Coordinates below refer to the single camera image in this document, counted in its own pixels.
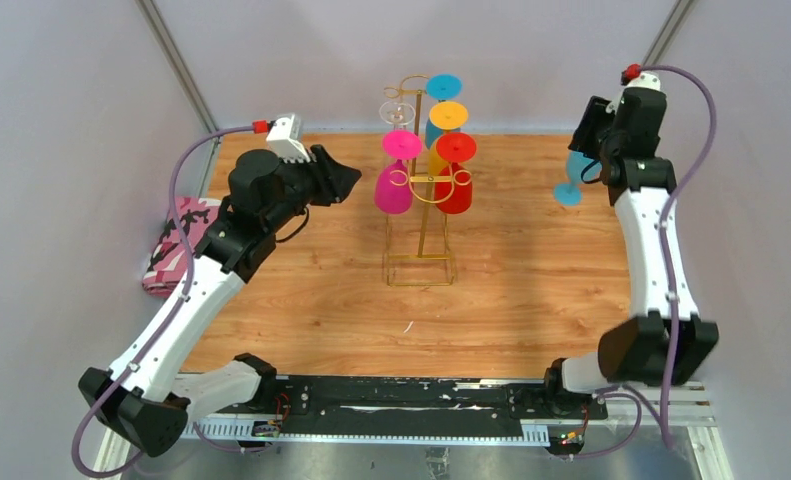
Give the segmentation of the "clear wine glass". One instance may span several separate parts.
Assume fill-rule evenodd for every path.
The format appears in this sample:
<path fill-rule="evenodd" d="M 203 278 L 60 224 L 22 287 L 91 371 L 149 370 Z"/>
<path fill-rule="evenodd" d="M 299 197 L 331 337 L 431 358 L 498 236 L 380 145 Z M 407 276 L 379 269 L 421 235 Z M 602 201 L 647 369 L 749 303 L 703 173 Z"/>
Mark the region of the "clear wine glass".
<path fill-rule="evenodd" d="M 378 110 L 380 118 L 393 127 L 406 127 L 416 117 L 415 108 L 406 102 L 389 100 L 384 102 Z"/>

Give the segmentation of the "light blue wine glass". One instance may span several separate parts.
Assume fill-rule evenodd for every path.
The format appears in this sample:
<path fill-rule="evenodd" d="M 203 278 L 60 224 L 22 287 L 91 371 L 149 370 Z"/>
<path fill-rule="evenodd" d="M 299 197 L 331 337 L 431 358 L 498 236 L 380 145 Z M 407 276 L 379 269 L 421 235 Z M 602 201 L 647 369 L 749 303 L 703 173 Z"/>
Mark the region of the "light blue wine glass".
<path fill-rule="evenodd" d="M 580 152 L 571 151 L 565 168 L 567 180 L 555 186 L 554 199 L 563 206 L 576 206 L 582 200 L 581 186 L 588 182 L 599 182 L 601 163 Z"/>

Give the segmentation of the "pink wine glass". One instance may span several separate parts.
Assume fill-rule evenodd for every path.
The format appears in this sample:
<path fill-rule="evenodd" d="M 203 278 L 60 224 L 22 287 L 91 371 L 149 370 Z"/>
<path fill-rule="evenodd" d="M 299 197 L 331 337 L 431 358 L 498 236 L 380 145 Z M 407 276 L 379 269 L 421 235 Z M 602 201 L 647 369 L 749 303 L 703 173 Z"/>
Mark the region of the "pink wine glass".
<path fill-rule="evenodd" d="M 422 140 L 411 131 L 392 130 L 383 137 L 381 144 L 392 162 L 377 177 L 374 203 L 385 214 L 403 214 L 412 207 L 414 198 L 406 162 L 422 152 Z"/>

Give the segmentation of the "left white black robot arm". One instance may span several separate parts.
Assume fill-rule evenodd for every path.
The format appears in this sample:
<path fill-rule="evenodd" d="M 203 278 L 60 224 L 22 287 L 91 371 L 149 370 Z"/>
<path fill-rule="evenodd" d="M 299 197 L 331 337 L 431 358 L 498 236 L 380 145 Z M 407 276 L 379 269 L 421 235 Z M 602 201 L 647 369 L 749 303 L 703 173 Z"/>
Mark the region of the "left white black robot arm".
<path fill-rule="evenodd" d="M 184 251 L 182 283 L 133 347 L 109 368 L 89 368 L 80 378 L 94 417 L 141 453 L 165 454 L 187 427 L 225 407 L 244 404 L 264 413 L 275 405 L 276 370 L 252 354 L 186 379 L 178 372 L 217 314 L 274 252 L 279 230 L 311 206 L 343 202 L 362 177 L 319 144 L 308 153 L 307 162 L 267 149 L 243 153 L 216 220 Z"/>

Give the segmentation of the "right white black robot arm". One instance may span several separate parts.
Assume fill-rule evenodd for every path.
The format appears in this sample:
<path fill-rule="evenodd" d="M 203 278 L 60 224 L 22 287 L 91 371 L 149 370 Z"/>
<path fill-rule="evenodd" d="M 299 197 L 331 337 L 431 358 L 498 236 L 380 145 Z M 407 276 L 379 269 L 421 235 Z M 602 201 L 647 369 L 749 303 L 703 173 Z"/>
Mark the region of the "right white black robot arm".
<path fill-rule="evenodd" d="M 547 369 L 542 403 L 555 417 L 620 383 L 682 386 L 718 343 L 717 324 L 703 319 L 686 283 L 674 168 L 656 154 L 666 109 L 654 86 L 627 86 L 614 100 L 594 96 L 569 145 L 601 166 L 624 236 L 631 298 L 628 319 L 604 333 L 595 351 Z"/>

